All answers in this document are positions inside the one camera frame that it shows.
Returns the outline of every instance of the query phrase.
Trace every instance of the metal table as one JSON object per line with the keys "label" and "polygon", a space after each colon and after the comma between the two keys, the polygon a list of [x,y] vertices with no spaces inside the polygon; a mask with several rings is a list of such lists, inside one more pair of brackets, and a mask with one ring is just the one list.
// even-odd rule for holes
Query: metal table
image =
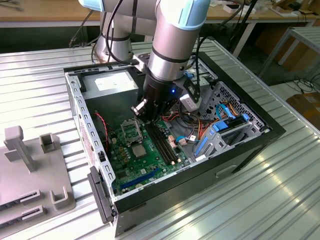
{"label": "metal table", "polygon": [[[280,41],[274,47],[269,57],[264,62],[260,72],[258,73],[258,76],[260,78],[268,69],[271,62],[276,57],[276,55],[278,54],[282,46],[286,43],[289,37],[294,37],[295,41],[282,58],[287,59],[287,57],[292,53],[292,51],[295,49],[299,42],[304,43],[309,48],[320,54],[320,26],[289,27],[281,37]],[[280,60],[279,64],[282,65],[283,63],[284,60]],[[320,65],[316,64],[315,67],[309,72],[309,75],[312,75],[319,67]]]}
{"label": "metal table", "polygon": [[[146,52],[151,43],[133,48]],[[287,132],[244,170],[119,239],[319,239],[320,132],[217,42],[207,40],[201,50]],[[90,54],[86,47],[0,55],[0,133],[19,124],[26,139],[57,134],[76,199],[74,210],[7,239],[113,239],[113,228],[102,224],[87,180],[89,167],[62,70],[90,64]]]}

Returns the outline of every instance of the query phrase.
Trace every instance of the green circuit board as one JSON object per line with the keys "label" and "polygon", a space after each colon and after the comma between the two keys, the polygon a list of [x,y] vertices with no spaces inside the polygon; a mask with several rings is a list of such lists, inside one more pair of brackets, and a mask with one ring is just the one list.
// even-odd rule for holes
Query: green circuit board
{"label": "green circuit board", "polygon": [[[160,121],[157,126],[163,133],[163,137],[168,138],[170,133],[165,123]],[[110,132],[111,137],[116,138],[116,143],[112,144],[110,163],[116,176],[112,186],[117,196],[142,187],[155,179],[159,179],[190,164],[184,152],[178,147],[179,149],[175,149],[173,152],[179,161],[175,164],[167,165],[150,138],[145,124],[139,124],[139,129],[143,136],[143,141],[142,143],[135,142],[131,146],[126,145],[121,128]],[[148,178],[131,186],[123,187],[124,184],[140,177]]]}

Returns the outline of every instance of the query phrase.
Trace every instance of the motherboard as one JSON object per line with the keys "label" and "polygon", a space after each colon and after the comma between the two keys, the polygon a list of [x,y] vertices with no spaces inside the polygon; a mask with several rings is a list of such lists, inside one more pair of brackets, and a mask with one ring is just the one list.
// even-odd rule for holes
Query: motherboard
{"label": "motherboard", "polygon": [[168,140],[171,133],[163,121],[155,124],[126,121],[109,135],[112,138],[110,163],[116,175],[112,187],[116,196],[190,164],[178,145],[171,147]]}

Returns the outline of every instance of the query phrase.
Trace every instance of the expansion slot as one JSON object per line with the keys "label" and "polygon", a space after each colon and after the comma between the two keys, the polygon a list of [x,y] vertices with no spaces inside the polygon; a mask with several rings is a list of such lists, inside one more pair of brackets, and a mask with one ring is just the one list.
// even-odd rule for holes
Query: expansion slot
{"label": "expansion slot", "polygon": [[165,164],[170,165],[172,161],[175,162],[177,157],[175,156],[159,128],[150,123],[145,125],[145,129],[152,139],[154,145],[160,152]]}
{"label": "expansion slot", "polygon": [[144,181],[144,180],[147,180],[147,179],[149,179],[149,178],[152,178],[152,177],[154,177],[155,176],[155,174],[156,174],[156,172],[159,170],[159,168],[157,168],[157,169],[155,169],[155,170],[153,170],[152,172],[149,172],[149,173],[147,173],[147,174],[145,174],[145,175],[143,175],[143,176],[140,176],[140,177],[138,177],[138,178],[136,178],[136,179],[134,179],[134,180],[131,180],[131,181],[128,181],[128,182],[126,182],[126,183],[124,183],[124,184],[121,184],[121,188],[122,189],[125,189],[125,188],[129,188],[129,187],[131,187],[131,186],[133,186],[133,185],[136,185],[136,184],[138,184],[138,183],[141,183],[142,181]]}

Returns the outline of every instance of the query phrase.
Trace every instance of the white label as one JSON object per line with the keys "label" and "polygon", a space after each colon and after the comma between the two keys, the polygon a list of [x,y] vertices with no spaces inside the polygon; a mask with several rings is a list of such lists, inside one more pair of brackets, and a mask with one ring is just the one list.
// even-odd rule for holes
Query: white label
{"label": "white label", "polygon": [[205,158],[206,158],[206,156],[203,154],[203,155],[197,157],[195,160],[196,160],[197,162],[199,162],[200,160],[205,159]]}
{"label": "white label", "polygon": [[110,76],[97,78],[95,81],[99,91],[117,89],[117,88],[129,88],[134,87],[134,82],[128,77],[125,72],[119,72],[110,74]]}
{"label": "white label", "polygon": [[316,103],[317,100],[313,96],[305,96],[309,103]]}
{"label": "white label", "polygon": [[191,135],[189,138],[191,141],[195,141],[196,140],[196,136],[195,135]]}

